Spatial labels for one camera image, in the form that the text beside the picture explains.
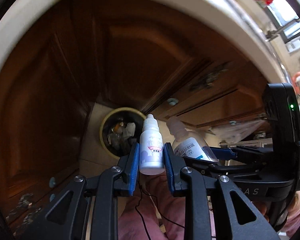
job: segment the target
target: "small plastic dropper bottle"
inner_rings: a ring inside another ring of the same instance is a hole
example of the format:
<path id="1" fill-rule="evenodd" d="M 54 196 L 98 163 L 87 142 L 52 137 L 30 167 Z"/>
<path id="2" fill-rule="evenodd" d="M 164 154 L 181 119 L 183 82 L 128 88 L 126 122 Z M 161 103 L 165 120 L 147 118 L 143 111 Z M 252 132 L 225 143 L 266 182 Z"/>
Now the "small plastic dropper bottle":
<path id="1" fill-rule="evenodd" d="M 139 171 L 146 175 L 157 175 L 164 172 L 162 135 L 152 114 L 143 122 L 140 136 Z"/>
<path id="2" fill-rule="evenodd" d="M 200 134 L 187 131 L 183 122 L 173 116 L 167 120 L 167 126 L 175 140 L 172 144 L 173 154 L 211 162 L 219 162 Z"/>

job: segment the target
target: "white bottle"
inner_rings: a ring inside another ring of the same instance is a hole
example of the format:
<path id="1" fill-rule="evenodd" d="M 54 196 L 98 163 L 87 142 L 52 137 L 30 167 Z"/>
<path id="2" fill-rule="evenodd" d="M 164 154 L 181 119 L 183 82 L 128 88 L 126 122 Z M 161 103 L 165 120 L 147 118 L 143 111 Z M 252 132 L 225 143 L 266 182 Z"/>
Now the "white bottle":
<path id="1" fill-rule="evenodd" d="M 175 138 L 172 144 L 174 155 L 219 162 L 200 134 L 194 131 L 187 131 L 183 122 L 177 117 L 169 118 L 167 126 Z"/>
<path id="2" fill-rule="evenodd" d="M 164 172 L 162 135 L 152 114 L 143 121 L 140 136 L 139 170 L 146 175 L 157 175 Z"/>

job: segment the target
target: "window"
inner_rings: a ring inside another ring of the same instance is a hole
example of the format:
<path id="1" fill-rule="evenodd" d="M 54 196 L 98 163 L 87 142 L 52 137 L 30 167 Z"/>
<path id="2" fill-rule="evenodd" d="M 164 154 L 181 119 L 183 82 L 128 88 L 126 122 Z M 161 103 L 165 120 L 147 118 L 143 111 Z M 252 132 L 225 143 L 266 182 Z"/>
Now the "window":
<path id="1" fill-rule="evenodd" d="M 280 35 L 285 43 L 300 35 L 300 21 L 290 24 L 291 21 L 299 19 L 299 17 L 286 0 L 273 0 L 267 6 L 266 13 L 277 29 L 283 27 Z"/>

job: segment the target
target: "trash can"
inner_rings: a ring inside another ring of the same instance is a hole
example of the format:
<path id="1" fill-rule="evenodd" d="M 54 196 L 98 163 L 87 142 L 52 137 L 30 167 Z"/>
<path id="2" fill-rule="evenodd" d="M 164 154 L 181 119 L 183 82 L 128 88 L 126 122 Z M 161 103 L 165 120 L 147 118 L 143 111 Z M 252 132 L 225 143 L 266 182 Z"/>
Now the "trash can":
<path id="1" fill-rule="evenodd" d="M 124 126 L 128 123 L 135 123 L 136 128 L 133 138 L 140 142 L 140 135 L 142 133 L 143 121 L 146 116 L 137 109 L 130 107 L 121 107 L 114 109 L 103 119 L 100 126 L 100 141 L 105 151 L 116 159 L 127 155 L 121 148 L 115 149 L 109 142 L 108 135 L 112 133 L 112 129 L 116 124 L 123 122 Z"/>

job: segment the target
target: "plastic bag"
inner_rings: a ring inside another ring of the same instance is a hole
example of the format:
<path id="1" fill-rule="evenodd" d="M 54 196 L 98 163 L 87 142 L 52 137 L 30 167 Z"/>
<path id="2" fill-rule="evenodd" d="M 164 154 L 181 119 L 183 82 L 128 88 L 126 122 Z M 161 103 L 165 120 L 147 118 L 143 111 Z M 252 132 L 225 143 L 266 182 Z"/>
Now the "plastic bag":
<path id="1" fill-rule="evenodd" d="M 221 125 L 213 127 L 210 130 L 221 140 L 225 140 L 226 143 L 235 144 L 252 134 L 264 122 L 264 120 L 258 119 L 250 122 L 236 123 L 235 125 Z"/>

